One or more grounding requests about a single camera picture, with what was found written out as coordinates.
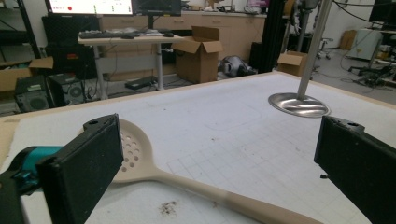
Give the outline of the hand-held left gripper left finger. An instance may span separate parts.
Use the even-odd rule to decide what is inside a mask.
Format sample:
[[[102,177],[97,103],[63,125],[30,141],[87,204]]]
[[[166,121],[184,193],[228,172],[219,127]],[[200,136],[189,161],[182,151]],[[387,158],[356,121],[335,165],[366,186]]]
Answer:
[[[36,164],[53,224],[84,224],[123,162],[119,116],[93,119]]]

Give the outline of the beige slotted spoon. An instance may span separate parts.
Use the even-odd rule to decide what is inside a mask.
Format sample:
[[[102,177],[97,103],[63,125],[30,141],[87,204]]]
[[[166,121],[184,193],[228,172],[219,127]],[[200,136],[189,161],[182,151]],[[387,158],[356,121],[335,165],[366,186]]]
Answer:
[[[123,162],[114,183],[157,181],[206,197],[262,224],[321,224],[319,221],[270,203],[258,201],[159,169],[145,132],[127,120],[120,120]]]

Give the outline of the flat black device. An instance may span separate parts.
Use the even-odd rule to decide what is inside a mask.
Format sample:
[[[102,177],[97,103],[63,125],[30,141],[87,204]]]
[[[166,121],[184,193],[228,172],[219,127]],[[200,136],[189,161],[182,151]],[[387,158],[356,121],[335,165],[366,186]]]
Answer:
[[[151,77],[142,77],[137,80],[128,81],[124,84],[124,87],[130,90],[139,90],[148,86],[151,86],[157,82],[157,78],[154,76]]]

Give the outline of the small open cardboard box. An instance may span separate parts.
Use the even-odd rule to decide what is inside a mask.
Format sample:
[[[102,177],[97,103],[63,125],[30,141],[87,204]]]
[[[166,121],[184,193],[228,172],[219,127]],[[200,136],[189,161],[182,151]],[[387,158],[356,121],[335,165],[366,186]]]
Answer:
[[[301,77],[304,73],[307,54],[298,51],[287,51],[279,55],[277,59],[277,70]]]

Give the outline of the flat open cardboard box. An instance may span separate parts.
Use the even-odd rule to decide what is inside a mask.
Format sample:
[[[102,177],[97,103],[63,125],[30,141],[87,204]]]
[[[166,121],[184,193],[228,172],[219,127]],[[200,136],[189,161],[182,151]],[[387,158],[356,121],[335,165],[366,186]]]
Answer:
[[[14,91],[18,78],[32,77],[50,71],[53,63],[52,57],[0,63],[0,92]]]

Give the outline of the white cabinet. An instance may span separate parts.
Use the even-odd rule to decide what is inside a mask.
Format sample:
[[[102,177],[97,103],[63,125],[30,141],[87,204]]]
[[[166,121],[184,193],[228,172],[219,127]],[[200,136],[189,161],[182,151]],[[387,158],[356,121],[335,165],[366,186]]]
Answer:
[[[378,41],[381,38],[382,35],[377,30],[358,30],[355,34],[354,40],[352,41],[351,49],[346,56],[350,58],[370,61],[373,57]]]

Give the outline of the black hard case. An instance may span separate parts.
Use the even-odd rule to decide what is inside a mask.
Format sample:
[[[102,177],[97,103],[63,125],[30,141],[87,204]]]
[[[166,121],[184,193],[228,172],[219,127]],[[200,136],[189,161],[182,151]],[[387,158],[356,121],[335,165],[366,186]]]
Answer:
[[[84,31],[99,29],[98,19],[88,16],[44,16],[42,22],[47,38],[46,54],[53,58],[54,74],[71,74],[84,80],[96,78],[92,47],[78,43]]]

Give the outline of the black keyboard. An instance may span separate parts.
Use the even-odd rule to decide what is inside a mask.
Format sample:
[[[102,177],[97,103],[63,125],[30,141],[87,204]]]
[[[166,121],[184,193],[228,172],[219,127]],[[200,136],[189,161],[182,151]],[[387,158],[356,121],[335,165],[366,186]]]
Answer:
[[[110,33],[102,31],[85,31],[80,32],[78,37],[81,39],[92,39],[92,38],[135,38],[139,37],[138,33]]]

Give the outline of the white standing desk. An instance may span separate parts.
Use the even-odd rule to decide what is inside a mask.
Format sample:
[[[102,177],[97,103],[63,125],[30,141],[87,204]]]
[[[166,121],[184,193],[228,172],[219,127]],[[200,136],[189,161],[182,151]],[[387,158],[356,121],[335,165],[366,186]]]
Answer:
[[[163,90],[163,51],[162,44],[179,43],[183,41],[182,36],[174,35],[173,37],[164,36],[140,36],[134,39],[123,38],[78,38],[78,43],[84,46],[91,46],[94,52],[95,67],[97,71],[97,80],[100,90],[100,99],[107,99],[107,89],[104,83],[104,73],[113,72],[132,72],[139,70],[155,69],[157,71],[158,83],[156,89]],[[101,57],[99,53],[99,46],[133,46],[133,45],[153,45],[155,51],[150,55],[129,56],[129,57],[115,57],[107,58]]]

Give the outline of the grey metal stand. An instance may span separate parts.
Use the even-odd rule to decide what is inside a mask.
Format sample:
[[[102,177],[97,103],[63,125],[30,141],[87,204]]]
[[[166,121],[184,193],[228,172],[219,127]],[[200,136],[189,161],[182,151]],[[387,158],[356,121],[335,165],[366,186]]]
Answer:
[[[304,43],[304,35],[308,24],[309,15],[317,7],[318,0],[296,0],[294,3],[294,15],[298,16],[299,24],[295,26],[298,34],[296,50],[301,51]]]

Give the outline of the white grid mat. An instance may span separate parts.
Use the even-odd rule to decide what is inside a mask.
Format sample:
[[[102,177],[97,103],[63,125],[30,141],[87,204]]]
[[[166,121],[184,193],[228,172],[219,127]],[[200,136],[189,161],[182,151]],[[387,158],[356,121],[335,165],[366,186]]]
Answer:
[[[323,224],[370,224],[315,163],[318,119],[273,108],[293,91],[280,73],[57,108],[0,120],[0,169],[29,146],[62,146],[90,120],[118,114],[148,136],[156,165],[272,203]],[[256,224],[185,190],[156,182],[113,185],[88,224]]]

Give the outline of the grey rounded device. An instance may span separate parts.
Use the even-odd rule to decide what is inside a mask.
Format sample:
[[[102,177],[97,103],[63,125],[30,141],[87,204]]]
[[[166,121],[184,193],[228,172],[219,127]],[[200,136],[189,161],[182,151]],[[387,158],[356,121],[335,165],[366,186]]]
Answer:
[[[244,77],[257,74],[254,68],[238,56],[226,56],[220,61],[219,67],[227,77]]]

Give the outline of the black metal shelf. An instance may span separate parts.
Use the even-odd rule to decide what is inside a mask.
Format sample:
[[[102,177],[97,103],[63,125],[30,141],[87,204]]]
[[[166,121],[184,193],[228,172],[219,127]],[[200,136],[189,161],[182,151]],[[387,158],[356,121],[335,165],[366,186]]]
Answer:
[[[23,0],[0,0],[0,61],[40,58]]]

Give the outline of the large open cardboard box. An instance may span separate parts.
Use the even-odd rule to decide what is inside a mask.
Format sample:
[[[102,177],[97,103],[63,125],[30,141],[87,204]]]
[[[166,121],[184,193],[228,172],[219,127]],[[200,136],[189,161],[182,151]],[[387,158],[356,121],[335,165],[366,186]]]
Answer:
[[[174,43],[177,76],[191,83],[206,83],[218,79],[219,53],[223,51],[219,29],[192,26],[192,36]]]

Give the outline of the lit white monitor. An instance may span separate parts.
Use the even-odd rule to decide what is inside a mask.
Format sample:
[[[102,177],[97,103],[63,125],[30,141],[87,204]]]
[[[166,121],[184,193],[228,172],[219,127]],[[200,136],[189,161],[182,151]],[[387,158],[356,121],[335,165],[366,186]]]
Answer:
[[[45,0],[49,13],[132,15],[132,0]]]

